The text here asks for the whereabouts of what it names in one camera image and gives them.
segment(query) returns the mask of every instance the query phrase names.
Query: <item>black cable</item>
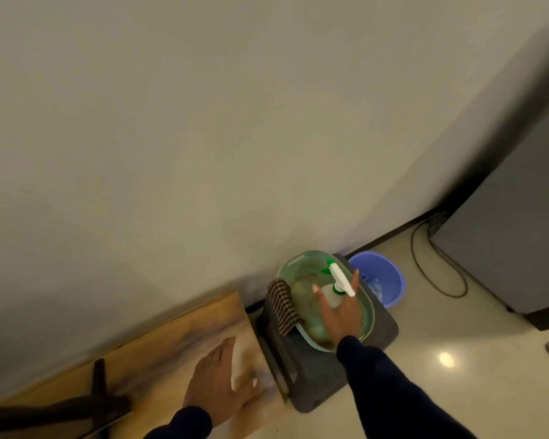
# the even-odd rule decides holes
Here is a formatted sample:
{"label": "black cable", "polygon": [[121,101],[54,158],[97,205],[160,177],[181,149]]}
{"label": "black cable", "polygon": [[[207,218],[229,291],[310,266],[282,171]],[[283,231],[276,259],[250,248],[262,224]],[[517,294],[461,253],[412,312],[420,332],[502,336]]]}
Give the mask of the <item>black cable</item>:
{"label": "black cable", "polygon": [[[433,245],[431,243],[431,241],[429,240],[429,223],[430,223],[430,221],[431,221],[431,219],[428,219],[428,220],[425,220],[425,221],[422,221],[421,223],[419,223],[417,225],[417,227],[415,229],[413,229],[413,233],[411,234],[411,254],[413,255],[413,260],[415,261],[415,265],[417,265],[417,269],[421,272],[421,274],[423,274],[423,277],[433,286],[433,288],[435,288],[441,294],[446,295],[447,297],[451,297],[451,298],[462,298],[463,296],[468,294],[468,280],[465,278],[464,273],[460,270],[460,268],[457,265],[454,265],[454,263],[451,260],[449,260],[447,257],[445,257],[443,254],[441,254],[439,249],[437,249],[435,247],[435,245]],[[417,257],[415,256],[415,250],[413,249],[413,240],[414,240],[414,237],[415,237],[415,233],[423,225],[427,225],[427,240],[429,241],[429,244],[431,245],[431,247],[435,251],[435,254],[437,254],[440,258],[442,258],[447,263],[447,265],[451,266],[452,269],[460,275],[461,280],[464,282],[464,292],[461,293],[460,295],[449,294],[449,293],[446,293],[441,288],[439,288],[437,285],[435,285],[435,283],[433,283],[433,280],[431,280],[431,279],[429,279],[429,277],[427,277],[427,275],[425,274],[425,271],[423,271],[423,268],[421,268],[421,265],[419,265],[419,262],[417,261]]]}

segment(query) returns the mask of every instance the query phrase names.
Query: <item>wooden tabletop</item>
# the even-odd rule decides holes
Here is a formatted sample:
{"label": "wooden tabletop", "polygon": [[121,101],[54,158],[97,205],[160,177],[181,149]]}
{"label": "wooden tabletop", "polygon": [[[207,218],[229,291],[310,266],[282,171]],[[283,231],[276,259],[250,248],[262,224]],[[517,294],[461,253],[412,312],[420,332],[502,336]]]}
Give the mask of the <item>wooden tabletop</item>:
{"label": "wooden tabletop", "polygon": [[[101,356],[106,362],[108,388],[133,398],[132,413],[111,427],[112,439],[142,439],[153,428],[168,423],[183,404],[199,359],[230,336],[236,337],[232,361],[234,388],[256,376],[263,392],[231,420],[215,428],[210,437],[240,439],[282,413],[285,404],[250,321],[238,294],[230,291]],[[2,405],[47,405],[89,394],[92,369],[93,361]],[[89,421],[78,421],[3,433],[0,438],[73,439],[88,428]]]}

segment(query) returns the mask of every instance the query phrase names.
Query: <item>blue bucket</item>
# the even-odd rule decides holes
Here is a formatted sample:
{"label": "blue bucket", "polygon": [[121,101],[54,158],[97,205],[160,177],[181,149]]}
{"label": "blue bucket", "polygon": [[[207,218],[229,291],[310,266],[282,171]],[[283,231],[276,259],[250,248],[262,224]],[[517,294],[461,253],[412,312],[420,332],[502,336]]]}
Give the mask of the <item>blue bucket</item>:
{"label": "blue bucket", "polygon": [[385,308],[393,306],[401,300],[406,283],[403,273],[389,259],[374,251],[362,251],[350,260],[354,269],[360,270],[360,278],[366,282],[370,289],[374,289],[374,283],[380,282],[382,287],[381,303]]}

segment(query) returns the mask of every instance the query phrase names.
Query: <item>spray bottle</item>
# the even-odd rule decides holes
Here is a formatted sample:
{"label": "spray bottle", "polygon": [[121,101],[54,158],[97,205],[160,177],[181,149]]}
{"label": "spray bottle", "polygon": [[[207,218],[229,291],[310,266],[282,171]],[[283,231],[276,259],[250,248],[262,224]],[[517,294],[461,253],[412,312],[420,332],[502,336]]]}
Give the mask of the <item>spray bottle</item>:
{"label": "spray bottle", "polygon": [[334,276],[335,283],[329,283],[321,288],[325,299],[329,303],[329,306],[336,308],[344,300],[344,295],[347,293],[349,296],[355,296],[350,281],[345,276],[344,272],[335,262],[335,260],[329,259],[327,261],[328,268],[322,270],[324,274],[331,274]]}

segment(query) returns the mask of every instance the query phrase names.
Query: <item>green basket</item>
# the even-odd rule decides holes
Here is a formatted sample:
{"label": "green basket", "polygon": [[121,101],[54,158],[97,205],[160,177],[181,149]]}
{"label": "green basket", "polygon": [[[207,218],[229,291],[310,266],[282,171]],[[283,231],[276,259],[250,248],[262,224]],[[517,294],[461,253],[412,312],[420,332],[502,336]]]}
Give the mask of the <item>green basket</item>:
{"label": "green basket", "polygon": [[[296,324],[303,338],[319,351],[334,352],[336,349],[323,326],[321,312],[311,288],[314,283],[323,287],[334,282],[332,276],[322,272],[328,267],[328,259],[337,263],[348,280],[352,279],[352,273],[337,258],[323,251],[305,251],[292,258],[281,267],[278,276],[290,286],[293,307],[305,320],[303,325]],[[356,298],[361,311],[359,339],[364,340],[374,326],[374,307],[362,287],[358,288]]]}

